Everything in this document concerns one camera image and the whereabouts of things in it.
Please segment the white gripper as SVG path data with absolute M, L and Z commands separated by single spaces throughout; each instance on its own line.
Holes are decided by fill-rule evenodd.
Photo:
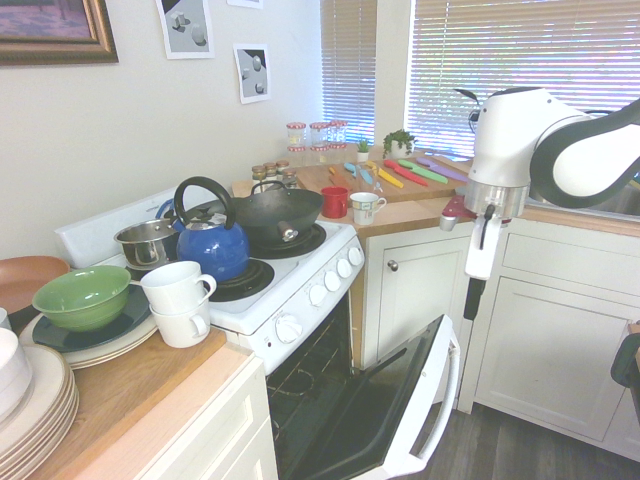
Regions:
M 471 277 L 468 282 L 463 317 L 474 321 L 478 314 L 481 297 L 484 293 L 486 281 L 496 256 L 501 230 L 501 219 L 494 217 L 485 220 L 479 217 L 475 220 L 470 237 L 465 273 Z

